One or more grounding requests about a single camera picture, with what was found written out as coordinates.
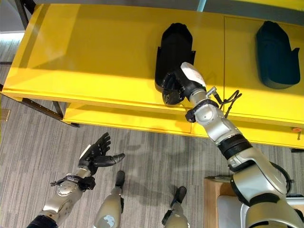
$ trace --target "floor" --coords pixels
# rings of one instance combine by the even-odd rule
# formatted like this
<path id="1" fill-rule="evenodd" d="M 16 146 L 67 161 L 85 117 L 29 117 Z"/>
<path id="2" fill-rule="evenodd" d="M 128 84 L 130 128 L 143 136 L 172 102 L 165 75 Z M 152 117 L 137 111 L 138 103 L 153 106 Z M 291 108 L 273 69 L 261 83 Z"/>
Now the floor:
<path id="1" fill-rule="evenodd" d="M 0 61 L 11 61 L 19 41 L 0 41 Z M 3 83 L 9 66 L 0 65 Z M 41 102 L 51 107 L 50 102 Z M 1 96 L 11 110 L 1 123 L 0 227 L 23 228 L 42 209 L 55 188 L 49 183 L 72 172 L 83 149 L 103 133 L 112 138 L 109 154 L 124 152 L 118 165 L 100 168 L 93 191 L 86 191 L 63 228 L 90 228 L 118 170 L 126 172 L 125 208 L 121 228 L 160 228 L 174 186 L 188 188 L 183 202 L 191 227 L 203 227 L 206 176 L 229 174 L 226 160 L 208 139 L 82 125 L 73 128 Z M 292 192 L 304 194 L 304 154 L 288 148 L 254 145 L 284 167 L 295 180 Z"/>

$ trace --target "yellow shelf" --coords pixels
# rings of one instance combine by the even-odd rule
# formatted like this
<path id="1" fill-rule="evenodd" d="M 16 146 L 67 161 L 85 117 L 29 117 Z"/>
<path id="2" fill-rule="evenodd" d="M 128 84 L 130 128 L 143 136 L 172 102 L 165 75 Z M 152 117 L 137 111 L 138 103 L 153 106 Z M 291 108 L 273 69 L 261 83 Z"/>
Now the yellow shelf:
<path id="1" fill-rule="evenodd" d="M 144 111 L 79 103 L 69 104 L 63 121 L 172 134 L 190 134 L 191 132 L 191 123 L 187 122 L 183 115 L 155 115 L 155 113 Z"/>
<path id="2" fill-rule="evenodd" d="M 172 133 L 188 136 L 207 137 L 205 130 L 197 123 L 189 123 L 184 115 L 158 114 L 71 103 L 64 117 L 66 123 L 92 124 Z M 297 133 L 290 127 L 270 124 L 233 121 L 244 136 L 252 143 L 304 148 L 304 134 L 297 140 Z"/>
<path id="3" fill-rule="evenodd" d="M 129 118 L 131 114 L 136 117 L 146 113 L 145 121 L 162 123 L 157 126 L 163 128 L 144 123 L 142 116 L 140 123 L 132 120 L 130 128 L 192 135 L 189 123 L 183 122 L 189 102 L 166 107 L 154 85 L 157 47 L 164 30 L 174 22 L 186 24 L 193 35 L 193 50 L 197 51 L 194 65 L 208 89 L 216 86 L 225 98 L 237 89 L 243 93 L 231 110 L 232 120 L 285 126 L 282 135 L 288 127 L 304 128 L 304 80 L 289 89 L 273 90 L 258 79 L 254 39 L 263 21 L 215 13 L 88 4 L 37 5 L 2 93 L 14 99 L 99 106 L 107 114 L 113 111 Z M 279 24 L 288 33 L 292 48 L 304 50 L 304 27 Z M 299 58 L 303 76 L 304 52 L 300 51 Z M 85 123 L 87 113 L 81 115 L 85 115 L 80 118 Z M 170 126 L 164 128 L 168 119 Z M 100 123 L 104 122 L 99 118 L 96 124 Z M 104 124 L 124 126 L 119 117 L 115 123 Z"/>
<path id="4" fill-rule="evenodd" d="M 304 11 L 303 0 L 237 0 Z"/>

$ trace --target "black cable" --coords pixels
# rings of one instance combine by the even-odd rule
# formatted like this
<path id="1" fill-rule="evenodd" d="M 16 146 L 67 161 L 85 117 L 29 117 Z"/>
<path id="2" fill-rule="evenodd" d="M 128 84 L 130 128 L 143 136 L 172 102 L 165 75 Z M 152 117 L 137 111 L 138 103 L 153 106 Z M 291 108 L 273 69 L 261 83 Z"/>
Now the black cable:
<path id="1" fill-rule="evenodd" d="M 286 179 L 286 189 L 287 189 L 287 194 L 291 191 L 291 184 L 294 182 L 294 180 L 290 179 L 290 176 L 288 174 L 288 172 L 286 172 L 285 169 L 283 169 L 281 166 L 279 166 L 278 164 L 275 164 L 273 162 L 270 162 L 272 164 L 273 167 L 275 167 L 277 170 L 279 170 L 282 175 L 285 177 Z"/>
<path id="2" fill-rule="evenodd" d="M 242 94 L 239 93 L 239 90 L 235 91 L 228 99 L 224 99 L 223 102 L 220 104 L 220 109 L 222 109 L 222 107 L 225 105 L 225 104 L 228 104 L 228 103 L 231 103 L 228 110 L 226 111 L 225 113 L 225 118 L 228 117 L 228 114 L 232 108 L 232 105 L 234 104 L 234 102 L 240 98 L 242 96 Z"/>

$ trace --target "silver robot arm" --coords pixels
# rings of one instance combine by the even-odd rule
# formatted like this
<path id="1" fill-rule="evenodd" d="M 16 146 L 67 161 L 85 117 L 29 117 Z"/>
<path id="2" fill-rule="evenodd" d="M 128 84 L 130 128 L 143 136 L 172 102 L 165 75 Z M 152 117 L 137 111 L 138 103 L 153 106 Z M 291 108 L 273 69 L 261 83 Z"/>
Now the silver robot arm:
<path id="1" fill-rule="evenodd" d="M 180 96 L 187 97 L 193 105 L 186 114 L 187 120 L 204 127 L 235 172 L 231 179 L 233 190 L 250 207 L 246 227 L 303 228 L 300 217 L 286 202 L 284 179 L 268 158 L 225 118 L 218 104 L 210 100 L 212 94 L 218 96 L 216 88 L 207 92 L 200 73 L 186 62 L 171 75 L 180 83 Z M 170 93 L 166 91 L 163 98 L 165 102 L 171 100 Z"/>
<path id="2" fill-rule="evenodd" d="M 88 145 L 80 156 L 75 172 L 51 183 L 51 186 L 57 186 L 55 195 L 45 203 L 27 228 L 57 228 L 64 222 L 83 192 L 94 188 L 95 179 L 92 176 L 97 172 L 98 167 L 115 165 L 124 158 L 124 153 L 106 156 L 106 152 L 110 149 L 109 145 L 108 133 L 105 133 L 95 144 Z"/>

